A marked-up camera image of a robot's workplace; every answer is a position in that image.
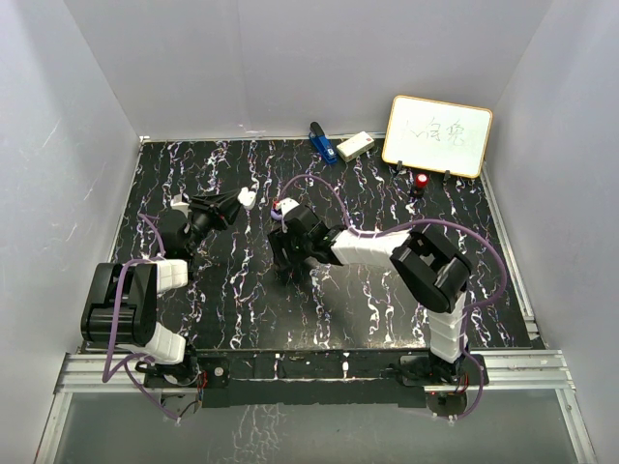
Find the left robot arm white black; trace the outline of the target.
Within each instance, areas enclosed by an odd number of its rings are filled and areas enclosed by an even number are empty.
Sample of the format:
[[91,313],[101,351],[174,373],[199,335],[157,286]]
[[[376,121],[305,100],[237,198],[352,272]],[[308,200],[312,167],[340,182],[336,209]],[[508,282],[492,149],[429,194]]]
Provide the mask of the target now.
[[100,263],[93,275],[80,330],[86,342],[105,343],[103,381],[135,361],[148,375],[180,386],[193,383],[199,361],[182,335],[158,319],[158,297],[186,287],[201,244],[224,231],[243,210],[255,205],[249,188],[187,197],[179,193],[155,219],[140,218],[155,235],[153,253],[124,264]]

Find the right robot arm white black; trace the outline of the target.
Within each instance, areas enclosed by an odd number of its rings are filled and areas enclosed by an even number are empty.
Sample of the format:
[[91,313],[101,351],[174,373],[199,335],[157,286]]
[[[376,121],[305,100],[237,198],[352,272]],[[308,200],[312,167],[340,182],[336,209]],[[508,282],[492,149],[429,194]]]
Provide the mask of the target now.
[[464,376],[464,307],[472,264],[444,235],[429,225],[385,235],[329,227],[291,198],[277,201],[271,216],[280,225],[268,240],[282,271],[313,258],[321,264],[369,265],[397,273],[428,312],[427,361],[414,367],[409,379],[452,384]]

